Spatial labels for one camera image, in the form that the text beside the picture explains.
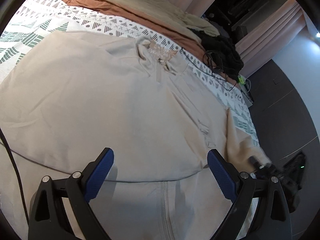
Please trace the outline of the patterned white bed cover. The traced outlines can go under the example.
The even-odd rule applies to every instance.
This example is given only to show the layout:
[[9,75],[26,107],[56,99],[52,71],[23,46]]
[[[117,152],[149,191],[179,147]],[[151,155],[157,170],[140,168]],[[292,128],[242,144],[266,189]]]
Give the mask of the patterned white bed cover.
[[59,31],[91,31],[116,37],[147,36],[157,45],[156,54],[178,52],[191,71],[232,111],[234,124],[259,145],[245,97],[223,77],[212,73],[192,53],[163,34],[120,16],[107,16],[61,0],[26,0],[1,34],[1,79],[4,80],[21,59],[48,34]]

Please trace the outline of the white bedside cabinet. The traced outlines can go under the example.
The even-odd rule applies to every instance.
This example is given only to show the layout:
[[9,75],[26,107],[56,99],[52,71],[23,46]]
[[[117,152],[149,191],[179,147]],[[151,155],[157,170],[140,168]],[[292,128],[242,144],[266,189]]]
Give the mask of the white bedside cabinet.
[[247,107],[251,107],[253,105],[253,98],[251,95],[251,81],[249,81],[249,79],[246,79],[244,81],[242,81],[241,83],[239,83],[240,86],[240,91],[242,93],[242,96],[244,98],[244,101],[247,105]]

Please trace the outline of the olive green blanket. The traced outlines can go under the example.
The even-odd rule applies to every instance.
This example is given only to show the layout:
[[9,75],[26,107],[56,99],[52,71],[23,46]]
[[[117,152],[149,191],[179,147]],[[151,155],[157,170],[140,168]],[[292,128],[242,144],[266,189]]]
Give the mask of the olive green blanket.
[[164,24],[181,35],[199,41],[194,33],[203,31],[205,34],[215,37],[219,31],[208,21],[189,14],[171,4],[167,0],[106,0],[131,10],[134,14],[140,14],[141,18],[148,18],[152,22]]

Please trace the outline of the green object on cabinet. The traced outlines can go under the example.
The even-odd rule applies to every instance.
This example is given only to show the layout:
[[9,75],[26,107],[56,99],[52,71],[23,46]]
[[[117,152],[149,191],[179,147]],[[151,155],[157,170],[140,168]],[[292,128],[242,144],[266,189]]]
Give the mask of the green object on cabinet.
[[239,84],[244,85],[246,83],[246,78],[242,75],[238,76]]

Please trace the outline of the pink curtain right panel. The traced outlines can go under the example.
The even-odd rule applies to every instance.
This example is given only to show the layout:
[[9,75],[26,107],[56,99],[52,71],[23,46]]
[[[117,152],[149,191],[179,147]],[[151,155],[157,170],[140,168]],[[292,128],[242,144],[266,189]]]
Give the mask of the pink curtain right panel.
[[306,26],[302,7],[287,0],[277,11],[236,44],[244,67],[240,74],[249,77],[289,44]]

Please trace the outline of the beige hooded jacket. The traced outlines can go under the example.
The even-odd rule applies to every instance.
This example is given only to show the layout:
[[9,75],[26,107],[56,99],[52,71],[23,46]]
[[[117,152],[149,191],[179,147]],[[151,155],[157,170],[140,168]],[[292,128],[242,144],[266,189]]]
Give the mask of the beige hooded jacket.
[[44,176],[83,170],[105,148],[114,164],[91,207],[112,239],[210,239],[231,207],[207,165],[216,149],[238,171],[270,160],[235,125],[181,55],[160,63],[150,40],[55,31],[1,83],[1,204],[21,237]]

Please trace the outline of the black clothes pile on bed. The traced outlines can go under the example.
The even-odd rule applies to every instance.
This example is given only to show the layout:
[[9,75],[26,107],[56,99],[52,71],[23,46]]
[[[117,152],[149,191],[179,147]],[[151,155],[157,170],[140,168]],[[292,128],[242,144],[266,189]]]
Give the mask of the black clothes pile on bed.
[[233,42],[222,35],[210,36],[202,30],[191,31],[201,39],[205,50],[202,59],[206,66],[215,74],[224,73],[238,83],[239,72],[244,63]]

